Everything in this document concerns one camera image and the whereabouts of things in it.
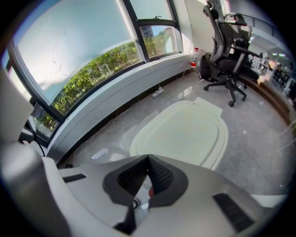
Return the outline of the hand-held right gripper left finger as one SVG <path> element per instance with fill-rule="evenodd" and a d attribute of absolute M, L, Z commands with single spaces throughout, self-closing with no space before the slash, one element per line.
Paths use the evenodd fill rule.
<path fill-rule="evenodd" d="M 108 173 L 131 161 L 132 158 L 125 158 L 58 169 L 53 159 L 42 158 L 51 193 L 69 228 L 69 237 L 134 237 L 114 228 L 124 222 L 128 207 L 113 203 L 103 188 Z"/>

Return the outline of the wooden platform step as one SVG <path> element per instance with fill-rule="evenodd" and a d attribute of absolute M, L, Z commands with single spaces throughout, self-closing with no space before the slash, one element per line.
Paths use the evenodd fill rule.
<path fill-rule="evenodd" d="M 273 85 L 270 73 L 260 75 L 256 81 L 245 74 L 241 74 L 240 78 L 243 83 L 263 97 L 287 125 L 296 125 L 296 111 L 284 93 Z"/>

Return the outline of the dark window frame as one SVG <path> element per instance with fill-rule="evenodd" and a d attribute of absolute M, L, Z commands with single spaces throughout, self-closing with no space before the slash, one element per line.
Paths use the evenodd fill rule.
<path fill-rule="evenodd" d="M 33 105 L 25 128 L 47 147 L 91 94 L 179 53 L 173 0 L 37 0 L 5 49 L 9 79 Z"/>

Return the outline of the black backpack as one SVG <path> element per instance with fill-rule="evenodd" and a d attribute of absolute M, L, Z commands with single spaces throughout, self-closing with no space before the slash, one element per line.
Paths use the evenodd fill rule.
<path fill-rule="evenodd" d="M 213 82 L 214 80 L 211 77 L 211 62 L 210 62 L 211 53 L 207 52 L 201 56 L 200 66 L 199 66 L 199 77 L 203 80 Z"/>

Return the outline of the cream open-lid trash bin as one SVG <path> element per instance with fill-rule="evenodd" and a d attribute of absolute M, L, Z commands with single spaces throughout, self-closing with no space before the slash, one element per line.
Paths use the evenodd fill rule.
<path fill-rule="evenodd" d="M 224 147 L 220 151 L 213 150 L 209 156 L 205 159 L 205 161 L 202 163 L 202 167 L 210 169 L 215 171 L 217 167 L 219 166 L 220 162 L 222 161 L 222 158 L 224 157 L 226 148 Z"/>

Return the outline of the black railing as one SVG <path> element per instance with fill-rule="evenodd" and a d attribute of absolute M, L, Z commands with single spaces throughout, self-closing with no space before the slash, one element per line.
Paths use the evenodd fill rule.
<path fill-rule="evenodd" d="M 265 21 L 262 21 L 260 19 L 254 18 L 252 16 L 248 16 L 248 15 L 242 15 L 243 19 L 245 20 L 245 22 L 250 25 L 253 28 L 257 28 L 271 36 L 273 36 L 274 38 L 276 38 L 277 40 L 281 41 L 281 42 L 285 42 L 285 39 L 283 38 L 282 34 L 280 33 L 279 29 Z"/>

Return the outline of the black mesh office chair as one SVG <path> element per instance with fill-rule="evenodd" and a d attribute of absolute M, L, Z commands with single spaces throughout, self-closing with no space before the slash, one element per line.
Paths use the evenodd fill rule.
<path fill-rule="evenodd" d="M 209 58 L 210 80 L 213 82 L 203 89 L 208 91 L 210 87 L 225 86 L 232 98 L 228 104 L 233 107 L 236 102 L 235 92 L 242 95 L 242 101 L 247 97 L 237 86 L 237 81 L 245 77 L 252 81 L 259 79 L 259 74 L 247 63 L 249 55 L 259 57 L 248 49 L 252 27 L 238 13 L 227 13 L 223 19 L 219 19 L 213 0 L 206 0 L 203 13 L 209 17 L 215 32 L 214 49 Z"/>

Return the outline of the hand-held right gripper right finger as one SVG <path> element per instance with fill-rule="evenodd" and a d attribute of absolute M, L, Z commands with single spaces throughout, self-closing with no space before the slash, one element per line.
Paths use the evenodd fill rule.
<path fill-rule="evenodd" d="M 256 237 L 268 210 L 247 191 L 210 169 L 163 156 L 188 178 L 185 193 L 171 206 L 150 208 L 138 237 Z"/>

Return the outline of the clear bottle with red cap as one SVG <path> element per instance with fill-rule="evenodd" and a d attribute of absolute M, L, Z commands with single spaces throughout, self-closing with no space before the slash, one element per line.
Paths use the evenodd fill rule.
<path fill-rule="evenodd" d="M 200 68 L 200 62 L 202 56 L 205 54 L 204 50 L 200 50 L 199 48 L 194 48 L 191 53 L 190 59 L 190 68 L 192 70 L 198 70 Z"/>

